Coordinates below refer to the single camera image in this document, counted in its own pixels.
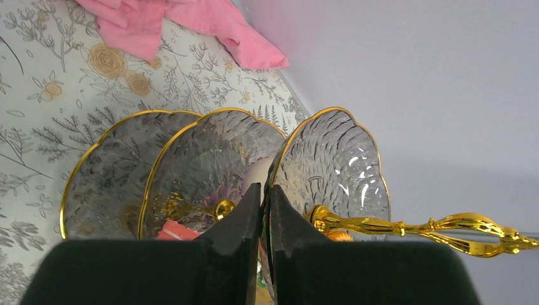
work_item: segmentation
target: red candy wrapper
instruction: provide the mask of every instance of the red candy wrapper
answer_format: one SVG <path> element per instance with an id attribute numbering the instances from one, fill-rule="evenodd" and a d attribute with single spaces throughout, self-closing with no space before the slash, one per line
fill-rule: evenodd
<path id="1" fill-rule="evenodd" d="M 174 220 L 167 220 L 163 229 L 157 235 L 158 240 L 193 240 L 200 235 Z"/>

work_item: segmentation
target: ornate gold handle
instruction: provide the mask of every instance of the ornate gold handle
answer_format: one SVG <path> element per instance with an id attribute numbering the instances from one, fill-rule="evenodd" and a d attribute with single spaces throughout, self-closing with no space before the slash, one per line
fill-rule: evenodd
<path id="1" fill-rule="evenodd" d="M 501 253 L 517 254 L 520 250 L 539 249 L 539 244 L 532 238 L 521 236 L 512 227 L 502 227 L 488 217 L 476 213 L 459 213 L 441 220 L 429 219 L 426 224 L 412 226 L 399 222 L 357 217 L 342 218 L 331 213 L 324 205 L 315 206 L 306 218 L 322 233 L 345 229 L 363 234 L 394 234 L 404 236 L 413 234 L 443 243 L 451 248 L 476 257 L 488 258 Z M 499 243 L 481 243 L 462 240 L 438 233 L 443 230 L 471 230 L 499 237 Z"/>

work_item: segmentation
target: table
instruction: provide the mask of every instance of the table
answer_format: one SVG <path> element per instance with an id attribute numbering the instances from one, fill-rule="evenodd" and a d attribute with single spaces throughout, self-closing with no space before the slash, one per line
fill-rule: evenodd
<path id="1" fill-rule="evenodd" d="M 16 304 L 60 242 L 60 200 L 80 156 L 145 109 L 241 107 L 285 133 L 305 119 L 277 71 L 239 68 L 214 37 L 165 21 L 145 62 L 106 47 L 71 0 L 0 0 L 0 303 Z"/>

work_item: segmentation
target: textured glass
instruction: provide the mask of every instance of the textured glass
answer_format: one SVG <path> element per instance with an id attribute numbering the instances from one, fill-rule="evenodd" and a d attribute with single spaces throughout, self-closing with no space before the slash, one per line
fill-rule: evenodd
<path id="1" fill-rule="evenodd" d="M 342 217 L 390 219 L 389 196 L 380 173 L 379 155 L 369 133 L 344 110 L 328 109 L 302 123 L 273 160 L 268 183 L 275 181 L 302 215 L 325 205 Z M 264 218 L 261 258 L 271 283 Z M 354 240 L 383 240 L 384 235 L 350 233 Z"/>
<path id="2" fill-rule="evenodd" d="M 209 114 L 184 130 L 154 168 L 142 238 L 154 238 L 167 219 L 199 233 L 209 229 L 215 204 L 238 204 L 249 166 L 274 157 L 283 141 L 274 126 L 236 110 Z"/>
<path id="3" fill-rule="evenodd" d="M 65 189 L 68 238 L 135 239 L 144 188 L 161 148 L 200 116 L 142 112 L 109 130 Z"/>

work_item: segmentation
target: tablecloth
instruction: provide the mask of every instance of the tablecloth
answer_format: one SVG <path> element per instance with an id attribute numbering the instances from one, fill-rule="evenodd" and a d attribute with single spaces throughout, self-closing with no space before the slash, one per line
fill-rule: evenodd
<path id="1" fill-rule="evenodd" d="M 59 209 L 81 155 L 144 109 L 241 107 L 289 133 L 305 118 L 276 71 L 239 68 L 214 37 L 165 21 L 158 56 L 108 48 L 71 0 L 0 0 L 0 304 L 16 304 L 61 241 Z"/>

